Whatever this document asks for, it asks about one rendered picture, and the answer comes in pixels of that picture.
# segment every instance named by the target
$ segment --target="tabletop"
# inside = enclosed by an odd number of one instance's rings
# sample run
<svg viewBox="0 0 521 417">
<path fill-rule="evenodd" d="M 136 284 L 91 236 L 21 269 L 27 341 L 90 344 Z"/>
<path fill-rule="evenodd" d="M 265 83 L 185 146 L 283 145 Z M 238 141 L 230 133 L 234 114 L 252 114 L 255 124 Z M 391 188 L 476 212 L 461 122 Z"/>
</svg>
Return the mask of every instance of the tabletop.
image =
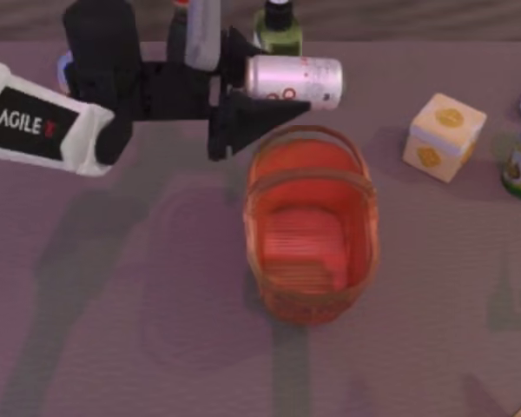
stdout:
<svg viewBox="0 0 521 417">
<path fill-rule="evenodd" d="M 162 55 L 161 43 L 143 45 Z M 0 43 L 55 87 L 61 43 Z M 521 406 L 521 43 L 308 43 L 341 60 L 335 111 L 378 191 L 382 260 L 337 321 L 270 318 L 247 267 L 252 149 L 209 162 L 205 122 L 139 123 L 106 176 L 0 161 L 0 417 L 509 417 Z M 435 92 L 484 111 L 450 184 L 401 161 Z"/>
</svg>

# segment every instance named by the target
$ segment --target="yellow diamond logo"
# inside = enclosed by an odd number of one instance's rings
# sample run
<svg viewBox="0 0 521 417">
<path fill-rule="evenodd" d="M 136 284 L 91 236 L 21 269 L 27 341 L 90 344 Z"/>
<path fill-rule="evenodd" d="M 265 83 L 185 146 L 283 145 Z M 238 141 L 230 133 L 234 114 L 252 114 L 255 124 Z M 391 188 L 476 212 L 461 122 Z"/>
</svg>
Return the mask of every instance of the yellow diamond logo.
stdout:
<svg viewBox="0 0 521 417">
<path fill-rule="evenodd" d="M 463 124 L 463 115 L 456 109 L 441 109 L 435 114 L 436 120 L 447 128 L 458 128 Z"/>
<path fill-rule="evenodd" d="M 425 168 L 438 167 L 442 163 L 440 155 L 433 148 L 419 148 L 417 155 Z"/>
</svg>

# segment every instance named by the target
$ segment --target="box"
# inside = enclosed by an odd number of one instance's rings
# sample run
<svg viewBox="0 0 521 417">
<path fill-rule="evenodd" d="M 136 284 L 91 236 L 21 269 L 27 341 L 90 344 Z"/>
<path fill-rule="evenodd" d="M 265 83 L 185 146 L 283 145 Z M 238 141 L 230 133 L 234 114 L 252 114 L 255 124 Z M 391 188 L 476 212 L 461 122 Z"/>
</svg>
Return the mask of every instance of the box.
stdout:
<svg viewBox="0 0 521 417">
<path fill-rule="evenodd" d="M 450 182 L 471 157 L 485 122 L 485 113 L 437 93 L 413 119 L 403 160 Z"/>
</svg>

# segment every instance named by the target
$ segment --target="agile x logo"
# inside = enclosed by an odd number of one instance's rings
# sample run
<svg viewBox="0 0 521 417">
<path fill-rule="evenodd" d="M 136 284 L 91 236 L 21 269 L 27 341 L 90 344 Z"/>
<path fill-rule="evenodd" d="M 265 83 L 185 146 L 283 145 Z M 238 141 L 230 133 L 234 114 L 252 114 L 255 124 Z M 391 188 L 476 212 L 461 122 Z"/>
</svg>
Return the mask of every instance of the agile x logo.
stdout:
<svg viewBox="0 0 521 417">
<path fill-rule="evenodd" d="M 51 120 L 44 122 L 41 117 L 34 117 L 27 113 L 21 113 L 19 111 L 4 109 L 0 115 L 0 126 L 4 126 L 10 129 L 18 129 L 25 133 L 31 133 L 32 135 L 39 136 L 44 134 L 44 137 L 51 138 L 54 135 L 56 124 Z"/>
<path fill-rule="evenodd" d="M 62 161 L 62 142 L 79 114 L 26 92 L 0 93 L 0 149 Z"/>
</svg>

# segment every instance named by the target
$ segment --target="red basket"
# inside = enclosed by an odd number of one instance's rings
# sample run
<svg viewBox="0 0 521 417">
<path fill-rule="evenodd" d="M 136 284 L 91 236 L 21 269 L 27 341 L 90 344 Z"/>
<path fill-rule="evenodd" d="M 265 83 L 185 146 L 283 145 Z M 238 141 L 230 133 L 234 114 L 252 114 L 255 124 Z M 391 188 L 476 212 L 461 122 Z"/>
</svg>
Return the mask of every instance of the red basket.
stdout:
<svg viewBox="0 0 521 417">
<path fill-rule="evenodd" d="M 260 296 L 283 321 L 332 321 L 373 278 L 374 187 L 358 149 L 334 130 L 293 126 L 262 143 L 248 174 L 244 222 Z"/>
</svg>

